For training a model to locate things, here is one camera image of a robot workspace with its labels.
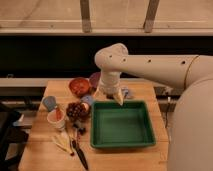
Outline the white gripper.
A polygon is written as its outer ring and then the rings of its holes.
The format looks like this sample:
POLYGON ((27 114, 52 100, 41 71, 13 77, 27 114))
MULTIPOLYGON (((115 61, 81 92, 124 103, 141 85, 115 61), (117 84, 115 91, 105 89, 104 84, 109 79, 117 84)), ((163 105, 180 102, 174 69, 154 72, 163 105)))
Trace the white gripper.
POLYGON ((102 93, 113 95, 114 100, 123 105, 123 95, 120 86, 120 72, 102 71, 98 88, 102 93))

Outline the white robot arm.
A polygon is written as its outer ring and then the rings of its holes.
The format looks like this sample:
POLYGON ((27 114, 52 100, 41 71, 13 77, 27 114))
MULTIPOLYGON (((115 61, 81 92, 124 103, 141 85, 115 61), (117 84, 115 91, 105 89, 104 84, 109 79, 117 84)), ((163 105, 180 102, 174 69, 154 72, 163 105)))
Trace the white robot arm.
POLYGON ((101 69, 98 88, 121 91, 127 73, 174 88, 182 88, 172 117, 167 171, 213 171, 213 56, 130 55, 116 43, 95 54, 101 69))

